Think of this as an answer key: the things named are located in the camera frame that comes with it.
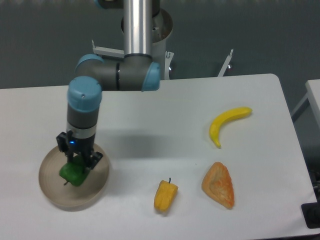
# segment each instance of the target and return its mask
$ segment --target yellow banana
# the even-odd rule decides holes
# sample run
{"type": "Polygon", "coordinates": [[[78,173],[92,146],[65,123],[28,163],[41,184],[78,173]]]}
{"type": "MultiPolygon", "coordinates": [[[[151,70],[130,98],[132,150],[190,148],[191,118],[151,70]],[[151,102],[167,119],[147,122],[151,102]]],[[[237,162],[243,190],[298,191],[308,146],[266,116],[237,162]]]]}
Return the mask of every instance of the yellow banana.
{"type": "Polygon", "coordinates": [[[217,148],[221,148],[221,144],[219,142],[220,127],[232,120],[245,118],[249,116],[251,112],[252,109],[250,107],[241,106],[225,111],[213,120],[209,129],[209,135],[217,148]]]}

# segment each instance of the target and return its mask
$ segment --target toy yellow pepper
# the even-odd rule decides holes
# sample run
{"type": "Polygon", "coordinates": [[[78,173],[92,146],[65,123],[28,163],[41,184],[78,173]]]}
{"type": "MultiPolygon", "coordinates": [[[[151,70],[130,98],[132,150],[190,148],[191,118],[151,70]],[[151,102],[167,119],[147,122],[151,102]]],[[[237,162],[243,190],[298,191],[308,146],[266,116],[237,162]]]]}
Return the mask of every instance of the toy yellow pepper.
{"type": "Polygon", "coordinates": [[[162,180],[154,197],[154,208],[161,212],[168,210],[178,191],[178,186],[170,182],[171,177],[169,182],[162,180]]]}

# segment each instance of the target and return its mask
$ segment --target bread slice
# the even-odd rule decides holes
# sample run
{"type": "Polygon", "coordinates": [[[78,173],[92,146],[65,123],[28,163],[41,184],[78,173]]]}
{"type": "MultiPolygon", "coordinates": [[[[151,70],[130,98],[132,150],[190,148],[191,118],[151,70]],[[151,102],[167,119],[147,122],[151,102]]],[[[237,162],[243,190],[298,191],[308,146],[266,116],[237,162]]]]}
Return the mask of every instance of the bread slice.
{"type": "Polygon", "coordinates": [[[231,209],[235,204],[234,188],[226,166],[215,162],[202,181],[202,190],[213,200],[231,209]]]}

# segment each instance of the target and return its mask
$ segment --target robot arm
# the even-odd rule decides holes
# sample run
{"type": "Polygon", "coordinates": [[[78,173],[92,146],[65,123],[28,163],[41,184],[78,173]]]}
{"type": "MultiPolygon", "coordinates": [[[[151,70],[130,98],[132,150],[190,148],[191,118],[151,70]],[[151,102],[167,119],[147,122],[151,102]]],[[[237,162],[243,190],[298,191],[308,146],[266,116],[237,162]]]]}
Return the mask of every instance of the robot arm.
{"type": "Polygon", "coordinates": [[[152,1],[124,0],[123,9],[124,61],[109,63],[94,54],[85,55],[75,68],[76,78],[69,84],[67,128],[56,140],[60,152],[67,157],[67,164],[59,174],[75,186],[85,180],[88,171],[103,157],[94,152],[102,91],[156,91],[160,86],[160,66],[151,57],[152,1]],[[74,161],[74,154],[82,161],[74,161]],[[83,181],[75,184],[76,169],[76,175],[83,181]]]}

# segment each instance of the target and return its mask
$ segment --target table surface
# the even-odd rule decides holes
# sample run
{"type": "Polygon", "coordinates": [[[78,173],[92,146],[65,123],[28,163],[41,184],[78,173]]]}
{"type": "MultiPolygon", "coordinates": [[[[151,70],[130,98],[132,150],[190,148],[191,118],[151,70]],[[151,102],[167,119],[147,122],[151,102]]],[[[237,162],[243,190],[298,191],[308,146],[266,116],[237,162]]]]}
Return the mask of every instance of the table surface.
{"type": "Polygon", "coordinates": [[[309,80],[305,86],[312,112],[320,128],[320,79],[309,80]]]}
{"type": "Polygon", "coordinates": [[[4,239],[266,239],[320,233],[301,204],[316,201],[279,79],[272,74],[161,81],[156,92],[104,92],[96,143],[110,159],[101,198],[63,211],[40,190],[38,172],[66,127],[67,86],[0,90],[0,235],[4,239]],[[212,120],[253,109],[208,136],[212,120]],[[235,205],[210,199],[201,182],[227,166],[235,205]],[[158,214],[154,196],[172,179],[178,194],[158,214]]]}

